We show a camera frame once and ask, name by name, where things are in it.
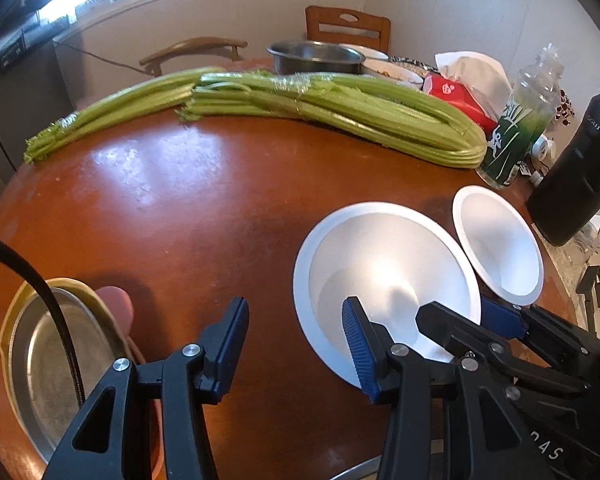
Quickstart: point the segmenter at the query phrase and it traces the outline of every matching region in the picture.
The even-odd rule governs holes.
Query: red snack bag
[[[438,74],[429,74],[424,81],[422,91],[455,106],[477,123],[484,130],[487,138],[491,137],[496,122],[484,113],[484,110],[462,83],[451,81]]]

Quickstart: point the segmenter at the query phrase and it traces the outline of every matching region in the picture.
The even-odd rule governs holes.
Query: round table
[[[326,480],[381,453],[388,417],[333,374],[296,318],[292,273],[311,228],[355,202],[414,208],[453,236],[456,191],[482,184],[452,170],[302,121],[172,110],[74,142],[22,166],[0,199],[0,239],[45,277],[132,298],[131,337],[147,360],[167,357],[248,299],[249,332],[231,392],[206,406],[222,479]],[[528,221],[518,178],[502,194]],[[573,320],[542,248],[539,304]],[[20,278],[0,265],[0,325]],[[0,460],[13,479],[44,465],[11,411],[0,366]]]

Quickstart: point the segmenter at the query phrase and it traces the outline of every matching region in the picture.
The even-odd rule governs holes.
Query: small white cap
[[[533,187],[538,187],[538,184],[542,182],[543,178],[544,177],[539,171],[535,171],[534,174],[529,177],[529,180],[531,181],[531,185]]]
[[[531,156],[542,161],[546,157],[546,154],[549,153],[550,148],[549,139],[546,138],[545,134],[542,134],[531,147]]]

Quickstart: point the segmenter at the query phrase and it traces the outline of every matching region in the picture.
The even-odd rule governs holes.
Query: metal screw
[[[462,359],[460,364],[467,372],[475,372],[478,369],[478,361],[471,359],[470,357],[465,357]]]
[[[187,357],[193,357],[194,355],[198,355],[200,353],[200,345],[196,345],[195,343],[191,343],[186,345],[182,349],[182,353]]]
[[[402,343],[396,343],[395,345],[391,345],[389,351],[392,355],[404,357],[409,353],[409,347],[407,345],[403,345]]]
[[[504,394],[509,400],[518,400],[520,398],[520,390],[515,386],[507,386]]]
[[[124,370],[129,368],[129,365],[129,359],[127,359],[126,357],[122,357],[113,361],[113,369],[117,372],[123,372]]]

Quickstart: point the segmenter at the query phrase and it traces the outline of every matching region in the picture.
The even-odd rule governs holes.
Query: green label
[[[480,168],[501,186],[508,186],[518,173],[518,164],[528,150],[533,131],[526,131],[523,119],[533,110],[523,108],[513,96],[498,120]]]

